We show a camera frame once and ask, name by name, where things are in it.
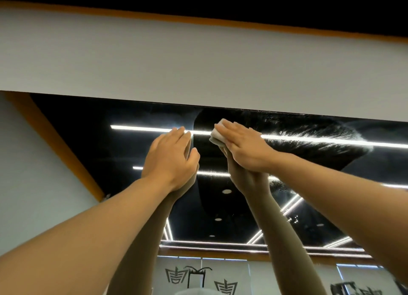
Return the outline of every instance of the forearm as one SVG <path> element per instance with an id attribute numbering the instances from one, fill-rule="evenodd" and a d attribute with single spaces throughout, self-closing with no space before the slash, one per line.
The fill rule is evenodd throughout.
<path id="1" fill-rule="evenodd" d="M 138 233 L 116 269 L 107 295 L 151 295 L 153 271 L 163 228 L 174 201 L 168 195 Z"/>
<path id="2" fill-rule="evenodd" d="M 156 178 L 137 180 L 113 198 L 8 252 L 0 258 L 2 293 L 102 294 L 167 189 Z"/>
<path id="3" fill-rule="evenodd" d="M 402 282 L 408 283 L 408 194 L 329 169 L 291 154 L 271 173 L 351 236 Z"/>
<path id="4" fill-rule="evenodd" d="M 326 295 L 314 265 L 271 193 L 253 193 L 247 203 L 263 232 L 282 295 Z"/>

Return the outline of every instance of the cleaning sponge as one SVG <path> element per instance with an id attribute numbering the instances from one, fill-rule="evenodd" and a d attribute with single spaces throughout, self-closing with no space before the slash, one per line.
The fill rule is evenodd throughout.
<path id="1" fill-rule="evenodd" d="M 210 134 L 210 141 L 220 147 L 225 147 L 225 137 L 222 136 L 215 128 L 212 130 L 211 134 Z"/>

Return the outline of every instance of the black ceiling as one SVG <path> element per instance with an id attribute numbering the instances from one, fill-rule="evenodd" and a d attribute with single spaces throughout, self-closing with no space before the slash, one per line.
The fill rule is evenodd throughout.
<path id="1" fill-rule="evenodd" d="M 398 0 L 19 1 L 408 37 L 405 2 Z"/>
<path id="2" fill-rule="evenodd" d="M 262 133 L 408 143 L 408 124 L 404 122 L 77 96 L 31 96 L 104 193 L 112 195 L 140 178 L 141 172 L 134 170 L 133 166 L 143 166 L 150 143 L 159 133 L 113 130 L 111 124 L 154 128 L 183 125 L 186 129 L 209 131 L 214 123 L 227 118 Z M 408 150 L 370 150 L 350 145 L 278 141 L 270 142 L 270 145 L 277 150 L 368 179 L 408 183 Z M 201 154 L 201 171 L 227 171 L 225 157 L 209 142 L 208 136 L 195 135 L 193 146 Z M 231 189 L 232 193 L 223 194 L 224 189 Z M 273 183 L 271 189 L 280 206 L 294 195 L 280 183 Z M 304 202 L 288 217 L 306 246 L 322 246 L 344 236 Z M 191 190 L 177 201 L 169 220 L 177 240 L 246 243 L 258 230 L 244 197 L 228 177 L 199 175 Z"/>

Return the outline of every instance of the reflected ceiling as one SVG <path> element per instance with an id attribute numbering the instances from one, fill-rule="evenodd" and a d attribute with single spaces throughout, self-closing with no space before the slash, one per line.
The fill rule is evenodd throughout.
<path id="1" fill-rule="evenodd" d="M 407 144 L 408 123 L 77 96 L 31 94 L 31 97 L 105 195 L 115 195 L 140 178 L 138 168 L 143 166 L 151 142 L 160 134 L 143 128 L 184 126 L 209 132 L 222 118 L 281 138 L 341 139 L 345 143 L 267 141 L 276 150 L 332 169 L 386 184 L 408 184 L 408 149 L 364 142 L 349 144 L 350 141 Z M 113 129 L 111 125 L 141 129 Z M 259 229 L 244 197 L 226 175 L 225 157 L 208 139 L 208 135 L 193 136 L 193 146 L 201 154 L 203 173 L 173 207 L 169 217 L 173 238 L 247 243 L 255 239 Z M 271 191 L 281 208 L 292 201 L 283 212 L 305 246 L 325 246 L 345 237 L 281 182 L 271 181 Z M 263 244 L 262 238 L 256 243 Z M 357 247 L 353 242 L 344 246 Z"/>

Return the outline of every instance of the wooden trim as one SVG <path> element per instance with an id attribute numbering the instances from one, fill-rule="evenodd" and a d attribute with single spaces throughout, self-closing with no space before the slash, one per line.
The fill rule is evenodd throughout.
<path id="1" fill-rule="evenodd" d="M 124 10 L 98 9 L 98 8 L 89 8 L 89 7 L 64 6 L 64 5 L 52 5 L 52 4 L 38 4 L 38 3 L 27 3 L 27 2 L 21 2 L 21 1 L 6 1 L 6 0 L 0 0 L 0 8 L 31 9 L 31 10 L 34 9 L 34 10 L 44 10 L 44 11 L 62 12 L 62 13 L 88 14 L 88 15 L 96 15 L 96 16 L 121 17 L 121 18 L 131 18 L 131 19 L 166 21 L 166 22 L 180 22 L 180 23 L 209 25 L 209 26 L 226 26 L 226 27 L 232 27 L 232 28 L 268 30 L 268 31 L 274 31 L 274 32 L 279 32 L 279 33 L 377 40 L 377 41 L 387 41 L 387 42 L 397 42 L 397 43 L 408 44 L 408 38 L 405 38 L 405 37 L 372 35 L 372 34 L 362 34 L 362 33 L 348 33 L 348 32 L 341 32 L 341 31 L 334 31 L 334 30 L 319 30 L 319 29 L 313 29 L 313 28 L 301 28 L 301 27 L 272 25 L 272 24 L 259 24 L 259 23 L 251 23 L 251 22 L 208 19 L 208 18 L 198 18 L 198 17 L 173 16 L 173 15 L 166 15 L 166 14 L 138 13 L 138 12 L 124 11 Z"/>
<path id="2" fill-rule="evenodd" d="M 232 260 L 247 260 L 258 262 L 270 262 L 271 259 L 266 253 L 237 253 L 237 252 L 214 252 L 199 250 L 182 250 L 172 248 L 160 248 L 159 255 L 166 256 L 184 256 L 184 257 L 210 257 Z M 364 264 L 379 265 L 374 259 L 358 259 L 353 257 L 329 257 L 329 256 L 311 256 L 314 264 L 336 265 L 336 264 Z"/>
<path id="3" fill-rule="evenodd" d="M 91 177 L 89 172 L 81 164 L 75 154 L 57 133 L 48 119 L 33 102 L 29 93 L 6 92 L 6 98 L 13 103 L 17 110 L 23 115 L 27 122 L 34 128 L 46 143 L 59 156 L 64 164 L 74 173 L 97 201 L 101 201 L 105 195 L 99 185 Z"/>

